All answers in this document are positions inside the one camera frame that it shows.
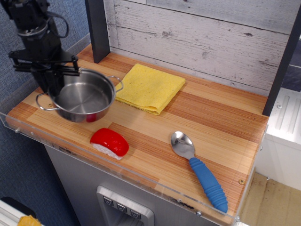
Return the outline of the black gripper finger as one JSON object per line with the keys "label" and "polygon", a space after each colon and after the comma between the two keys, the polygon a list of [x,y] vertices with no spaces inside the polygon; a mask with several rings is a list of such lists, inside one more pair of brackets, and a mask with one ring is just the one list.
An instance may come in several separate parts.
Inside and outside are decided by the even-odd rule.
{"label": "black gripper finger", "polygon": [[62,88],[64,87],[63,74],[58,71],[50,71],[48,74],[49,93],[56,97],[60,94]]}
{"label": "black gripper finger", "polygon": [[48,70],[34,70],[31,69],[31,73],[44,92],[47,92],[50,86],[49,83],[49,71]]}

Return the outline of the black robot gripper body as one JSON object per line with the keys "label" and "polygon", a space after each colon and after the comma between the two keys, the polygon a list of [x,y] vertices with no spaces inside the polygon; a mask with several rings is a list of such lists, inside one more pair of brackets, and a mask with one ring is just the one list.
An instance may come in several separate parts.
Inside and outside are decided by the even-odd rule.
{"label": "black robot gripper body", "polygon": [[56,32],[19,32],[25,49],[11,51],[8,57],[17,71],[53,71],[62,75],[79,76],[78,58],[62,49],[61,39],[68,34]]}

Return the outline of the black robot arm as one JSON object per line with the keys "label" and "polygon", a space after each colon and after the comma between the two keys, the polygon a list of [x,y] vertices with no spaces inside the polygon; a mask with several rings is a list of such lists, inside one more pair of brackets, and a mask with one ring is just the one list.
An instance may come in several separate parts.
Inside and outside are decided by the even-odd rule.
{"label": "black robot arm", "polygon": [[48,11],[46,0],[2,0],[2,7],[16,25],[24,49],[11,51],[9,58],[19,72],[30,72],[43,91],[58,96],[65,86],[65,76],[79,76],[78,57],[62,49],[54,18],[63,17]]}

